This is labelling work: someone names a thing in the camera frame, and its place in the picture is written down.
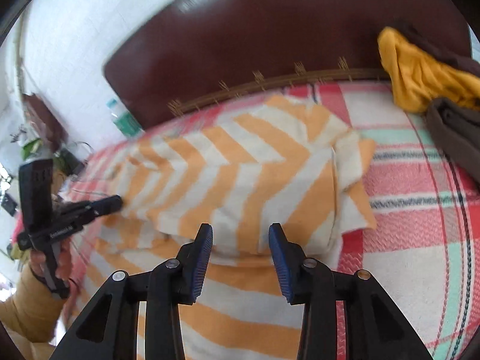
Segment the green label water bottle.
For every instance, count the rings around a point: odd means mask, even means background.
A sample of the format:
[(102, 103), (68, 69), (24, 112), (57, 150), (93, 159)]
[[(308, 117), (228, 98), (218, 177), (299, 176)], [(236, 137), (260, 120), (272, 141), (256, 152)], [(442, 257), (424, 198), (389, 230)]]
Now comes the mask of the green label water bottle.
[(134, 139), (143, 134), (143, 128), (129, 112), (126, 106), (115, 98), (107, 103), (111, 112), (113, 124), (128, 139)]

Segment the dark brown garment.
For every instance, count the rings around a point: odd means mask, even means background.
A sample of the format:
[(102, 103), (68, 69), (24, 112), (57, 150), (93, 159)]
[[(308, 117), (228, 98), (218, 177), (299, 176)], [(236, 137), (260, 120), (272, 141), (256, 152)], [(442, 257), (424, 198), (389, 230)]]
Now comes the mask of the dark brown garment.
[[(479, 63), (470, 57), (435, 44), (405, 21), (395, 21), (393, 28), (439, 63), (479, 77)], [(479, 181), (479, 112), (454, 102), (451, 94), (436, 95), (427, 108), (426, 124), (436, 146)]]

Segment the brown paper bag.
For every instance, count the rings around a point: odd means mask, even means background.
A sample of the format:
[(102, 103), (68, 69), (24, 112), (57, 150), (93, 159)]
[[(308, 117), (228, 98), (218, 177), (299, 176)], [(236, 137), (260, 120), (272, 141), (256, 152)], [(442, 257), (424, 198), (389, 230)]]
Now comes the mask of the brown paper bag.
[(36, 94), (23, 94), (23, 101), (30, 125), (49, 150), (56, 152), (67, 137), (63, 125)]

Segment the dark wooden headboard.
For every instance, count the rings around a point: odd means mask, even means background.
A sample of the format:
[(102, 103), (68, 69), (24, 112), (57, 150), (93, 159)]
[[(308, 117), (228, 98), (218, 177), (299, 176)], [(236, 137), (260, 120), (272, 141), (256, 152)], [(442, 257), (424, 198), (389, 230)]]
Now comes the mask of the dark wooden headboard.
[(470, 56), (451, 0), (174, 0), (103, 68), (144, 128), (214, 103), (301, 83), (385, 80), (377, 36), (406, 21)]

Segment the orange white striped sweater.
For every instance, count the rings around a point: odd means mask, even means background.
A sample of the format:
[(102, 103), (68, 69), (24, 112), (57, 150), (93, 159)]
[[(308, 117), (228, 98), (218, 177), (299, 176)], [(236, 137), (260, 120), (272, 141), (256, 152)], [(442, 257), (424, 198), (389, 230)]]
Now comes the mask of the orange white striped sweater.
[(335, 261), (343, 233), (376, 225), (363, 186), (374, 151), (327, 108), (274, 95), (217, 125), (97, 154), (69, 197), (117, 194), (124, 207), (99, 221), (76, 307), (112, 272), (146, 272), (210, 224), (202, 293), (180, 309), (186, 356), (293, 359), (303, 311), (281, 295), (269, 226)]

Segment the mustard yellow garment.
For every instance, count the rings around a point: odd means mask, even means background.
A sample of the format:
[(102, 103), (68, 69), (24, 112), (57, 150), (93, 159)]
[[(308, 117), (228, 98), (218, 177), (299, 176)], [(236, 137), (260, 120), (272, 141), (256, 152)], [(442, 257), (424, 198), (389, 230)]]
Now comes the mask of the mustard yellow garment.
[(479, 78), (436, 60), (392, 27), (378, 38), (384, 70), (391, 78), (394, 104), (422, 114), (437, 98), (448, 98), (459, 107), (479, 109)]

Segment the red plaid bed sheet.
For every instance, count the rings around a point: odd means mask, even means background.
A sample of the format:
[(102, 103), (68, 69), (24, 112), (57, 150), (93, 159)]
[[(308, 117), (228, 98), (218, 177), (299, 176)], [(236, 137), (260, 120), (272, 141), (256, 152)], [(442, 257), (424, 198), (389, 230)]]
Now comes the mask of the red plaid bed sheet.
[[(218, 125), (274, 95), (321, 105), (375, 143), (363, 186), (376, 225), (343, 233), (335, 261), (318, 259), (340, 272), (371, 272), (432, 356), (457, 359), (479, 325), (479, 186), (437, 150), (422, 117), (394, 104), (388, 84), (265, 92), (174, 119), (144, 137)], [(84, 307), (76, 303), (99, 221), (72, 239), (72, 292), (60, 315), (68, 324)]]

